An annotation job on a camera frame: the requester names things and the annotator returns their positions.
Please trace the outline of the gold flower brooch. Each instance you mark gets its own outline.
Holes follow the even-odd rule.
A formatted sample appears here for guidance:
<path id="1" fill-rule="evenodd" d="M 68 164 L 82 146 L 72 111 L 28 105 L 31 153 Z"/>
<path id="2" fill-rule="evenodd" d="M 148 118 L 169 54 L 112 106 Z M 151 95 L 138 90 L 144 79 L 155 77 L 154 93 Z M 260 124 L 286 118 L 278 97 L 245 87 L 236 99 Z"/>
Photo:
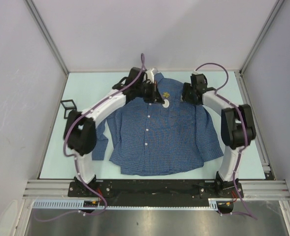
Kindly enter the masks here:
<path id="1" fill-rule="evenodd" d="M 164 92 L 162 96 L 165 98 L 168 98 L 170 96 L 170 94 L 168 92 Z"/>

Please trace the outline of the blue plaid button shirt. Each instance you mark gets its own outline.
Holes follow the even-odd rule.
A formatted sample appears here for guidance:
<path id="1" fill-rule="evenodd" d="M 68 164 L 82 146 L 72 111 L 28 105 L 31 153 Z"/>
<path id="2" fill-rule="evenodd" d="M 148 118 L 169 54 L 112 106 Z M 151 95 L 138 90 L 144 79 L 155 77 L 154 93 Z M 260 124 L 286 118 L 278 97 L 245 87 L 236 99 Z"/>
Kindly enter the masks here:
<path id="1" fill-rule="evenodd" d="M 168 108 L 146 103 L 138 97 L 110 114 L 97 128 L 97 144 L 92 159 L 102 161 L 108 139 L 113 151 L 109 160 L 124 175 L 163 176 L 203 167 L 222 157 L 218 135 L 208 111 L 201 105 L 181 100 L 183 84 L 155 76 L 158 90 L 168 92 Z"/>

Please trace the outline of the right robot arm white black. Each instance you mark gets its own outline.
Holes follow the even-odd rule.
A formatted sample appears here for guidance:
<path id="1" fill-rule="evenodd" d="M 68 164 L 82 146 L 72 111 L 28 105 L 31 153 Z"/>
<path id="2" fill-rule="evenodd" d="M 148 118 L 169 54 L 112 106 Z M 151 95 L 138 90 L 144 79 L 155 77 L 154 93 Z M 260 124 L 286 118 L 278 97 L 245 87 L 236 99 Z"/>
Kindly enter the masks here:
<path id="1" fill-rule="evenodd" d="M 242 152 L 256 138 L 252 108 L 248 104 L 235 105 L 208 87 L 204 74 L 194 72 L 191 82 L 184 83 L 182 100 L 204 105 L 221 116 L 221 139 L 224 157 L 211 188 L 219 197 L 238 195 L 238 175 Z"/>

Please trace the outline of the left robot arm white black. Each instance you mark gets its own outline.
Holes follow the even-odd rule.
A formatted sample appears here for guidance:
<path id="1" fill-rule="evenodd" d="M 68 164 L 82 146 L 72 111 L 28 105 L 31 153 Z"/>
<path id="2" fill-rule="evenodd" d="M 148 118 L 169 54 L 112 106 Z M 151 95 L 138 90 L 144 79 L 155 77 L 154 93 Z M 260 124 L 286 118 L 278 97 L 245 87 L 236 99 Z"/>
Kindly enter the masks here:
<path id="1" fill-rule="evenodd" d="M 145 70 L 133 67 L 128 76 L 116 83 L 111 91 L 92 107 L 83 111 L 72 110 L 67 118 L 64 130 L 63 152 L 66 157 L 73 157 L 76 177 L 81 181 L 79 191 L 84 196 L 91 196 L 96 191 L 89 154 L 97 143 L 98 126 L 114 111 L 125 106 L 137 97 L 147 103 L 165 104 L 158 90 L 155 68 Z"/>

